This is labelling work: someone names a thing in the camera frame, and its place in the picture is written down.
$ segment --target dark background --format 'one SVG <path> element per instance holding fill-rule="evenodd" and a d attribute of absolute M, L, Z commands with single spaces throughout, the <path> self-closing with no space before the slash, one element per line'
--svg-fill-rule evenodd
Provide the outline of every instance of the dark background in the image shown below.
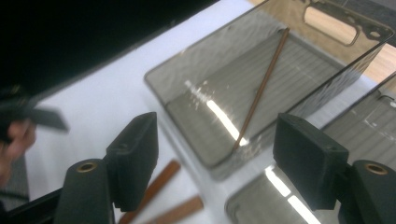
<path fill-rule="evenodd" d="M 2 3 L 0 87 L 22 84 L 37 95 L 108 62 L 216 1 Z"/>

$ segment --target white tabletop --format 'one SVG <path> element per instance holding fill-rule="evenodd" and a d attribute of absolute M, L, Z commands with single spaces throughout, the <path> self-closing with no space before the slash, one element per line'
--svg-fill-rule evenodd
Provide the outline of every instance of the white tabletop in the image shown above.
<path fill-rule="evenodd" d="M 40 106 L 54 107 L 62 111 L 70 132 L 65 134 L 42 127 L 37 128 L 36 143 L 26 154 L 31 199 L 61 188 L 66 170 L 74 163 L 91 158 L 103 158 L 106 147 L 135 116 L 156 111 L 159 122 L 166 123 L 167 121 L 163 120 L 169 118 L 144 82 L 144 75 L 252 7 L 253 5 L 246 0 L 219 1 L 148 43 L 132 49 L 116 61 L 44 99 Z M 160 157 L 153 177 L 157 176 L 170 160 L 180 159 L 179 154 L 173 149 L 174 143 L 170 140 L 169 134 L 161 125 L 159 145 Z M 181 171 L 136 222 L 151 219 L 201 192 L 200 189 L 204 185 L 196 184 L 196 176 L 194 178 L 191 169 L 185 167 L 186 160 L 181 160 L 181 163 Z M 234 185 L 234 189 L 228 190 L 227 193 L 241 187 L 235 184 L 236 182 L 232 178 L 227 180 L 227 184 Z M 206 207 L 180 223 L 219 223 L 213 212 L 208 210 L 209 208 Z M 119 217 L 120 212 L 117 212 L 116 220 Z"/>

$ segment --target clear plastic tray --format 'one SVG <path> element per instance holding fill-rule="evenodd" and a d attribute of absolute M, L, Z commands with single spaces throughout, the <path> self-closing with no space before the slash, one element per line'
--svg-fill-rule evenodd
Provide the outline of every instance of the clear plastic tray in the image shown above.
<path fill-rule="evenodd" d="M 330 23 L 308 24 L 311 9 L 352 27 L 350 43 L 329 34 Z M 290 36 L 233 150 L 286 27 Z M 277 113 L 315 112 L 359 78 L 392 34 L 331 3 L 270 0 L 149 71 L 146 81 L 189 142 L 182 150 L 222 179 L 271 146 Z"/>

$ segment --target wooden stick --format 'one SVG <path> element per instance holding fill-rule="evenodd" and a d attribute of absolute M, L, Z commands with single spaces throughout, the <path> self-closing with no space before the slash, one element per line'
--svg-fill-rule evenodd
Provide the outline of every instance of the wooden stick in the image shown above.
<path fill-rule="evenodd" d="M 199 196 L 195 196 L 177 207 L 155 217 L 146 224 L 170 224 L 180 221 L 182 218 L 192 215 L 193 213 L 204 208 L 204 204 Z"/>
<path fill-rule="evenodd" d="M 135 217 L 142 211 L 146 205 L 160 192 L 163 186 L 169 182 L 169 180 L 174 176 L 177 171 L 180 169 L 180 164 L 177 161 L 170 161 L 163 171 L 158 175 L 158 177 L 150 184 L 148 189 L 146 190 L 145 196 L 142 199 L 142 202 L 139 204 L 137 209 L 133 212 L 125 213 L 119 223 L 120 224 L 128 224 L 134 220 Z"/>
<path fill-rule="evenodd" d="M 247 117 L 245 119 L 244 125 L 242 126 L 241 132 L 239 133 L 239 136 L 236 139 L 235 144 L 233 145 L 233 151 L 236 150 L 237 148 L 239 148 L 239 143 L 241 142 L 242 137 L 245 135 L 245 131 L 248 128 L 248 124 L 250 123 L 250 120 L 253 117 L 253 113 L 257 107 L 257 104 L 259 103 L 260 98 L 262 97 L 262 92 L 264 91 L 265 85 L 267 84 L 267 82 L 275 68 L 276 61 L 279 57 L 279 54 L 282 51 L 283 46 L 285 45 L 286 39 L 288 38 L 289 31 L 290 31 L 290 28 L 286 28 L 285 31 L 283 32 L 280 42 L 276 48 L 274 57 L 273 57 L 270 65 L 268 66 L 268 69 L 267 69 L 267 72 L 265 73 L 264 79 L 262 80 L 262 84 L 260 85 L 259 90 L 256 93 L 256 97 L 254 98 L 254 101 L 247 113 Z"/>

